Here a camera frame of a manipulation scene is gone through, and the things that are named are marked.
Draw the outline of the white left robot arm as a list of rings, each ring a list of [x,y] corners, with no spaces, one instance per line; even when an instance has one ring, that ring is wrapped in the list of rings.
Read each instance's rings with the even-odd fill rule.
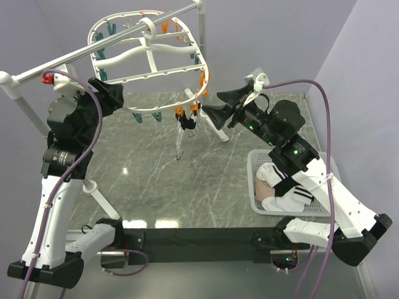
[[[121,84],[97,78],[88,83],[95,89],[96,101],[91,93],[79,92],[50,105],[40,206],[27,249],[8,266],[8,277],[71,289],[97,252],[106,247],[118,250],[124,244],[122,222],[108,218],[97,221],[70,245],[65,243],[74,201],[93,156],[92,143],[99,138],[98,125],[124,104]]]

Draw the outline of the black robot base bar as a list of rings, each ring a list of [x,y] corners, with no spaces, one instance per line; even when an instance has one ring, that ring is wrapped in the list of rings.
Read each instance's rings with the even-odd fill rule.
[[[272,251],[307,248],[272,227],[125,229],[121,240],[106,246],[112,251],[137,250],[150,263],[270,263]]]

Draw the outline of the black and white striped sock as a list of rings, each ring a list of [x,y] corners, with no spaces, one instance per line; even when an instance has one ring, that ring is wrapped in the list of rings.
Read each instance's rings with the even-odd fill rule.
[[[180,160],[183,156],[183,149],[182,149],[182,142],[183,142],[183,135],[187,128],[187,117],[185,112],[182,114],[176,114],[176,119],[178,121],[178,133],[176,137],[176,160]]]

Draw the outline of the white round clip hanger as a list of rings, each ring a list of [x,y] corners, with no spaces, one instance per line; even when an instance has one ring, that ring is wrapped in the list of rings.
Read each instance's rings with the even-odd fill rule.
[[[126,19],[131,20],[131,28],[123,26]],[[186,97],[182,101],[150,108],[125,105],[124,109],[142,115],[157,114],[200,102],[208,93],[210,74],[205,59],[203,11],[198,11],[198,19],[199,36],[195,37],[174,12],[143,9],[118,12],[101,18],[89,30],[88,45],[98,45],[109,38],[116,41],[98,49],[105,49],[105,60],[97,60],[98,50],[90,55],[95,76],[100,79],[99,69],[104,69],[107,73],[107,81],[104,82],[122,85],[134,83],[139,87],[146,80],[151,80],[155,85],[162,79],[171,83],[174,75],[188,80],[188,72],[198,72],[201,75],[201,71],[205,69],[207,83],[194,89],[186,88]],[[170,20],[170,26],[168,33],[164,34],[161,23],[166,20]],[[95,40],[95,31],[103,34],[102,40]]]

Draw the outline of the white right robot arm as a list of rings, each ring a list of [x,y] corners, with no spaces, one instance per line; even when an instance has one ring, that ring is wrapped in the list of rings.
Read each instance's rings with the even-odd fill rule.
[[[274,227],[268,244],[286,249],[291,244],[317,245],[330,249],[347,265],[356,267],[370,253],[388,230],[392,220],[364,206],[330,172],[330,166],[318,152],[298,134],[305,124],[298,105],[289,100],[278,101],[271,110],[261,110],[249,103],[250,85],[217,97],[223,106],[204,105],[202,110],[217,129],[241,124],[273,149],[269,153],[274,175],[269,185],[283,195],[294,187],[308,191],[332,217],[333,224],[303,221],[285,216]]]

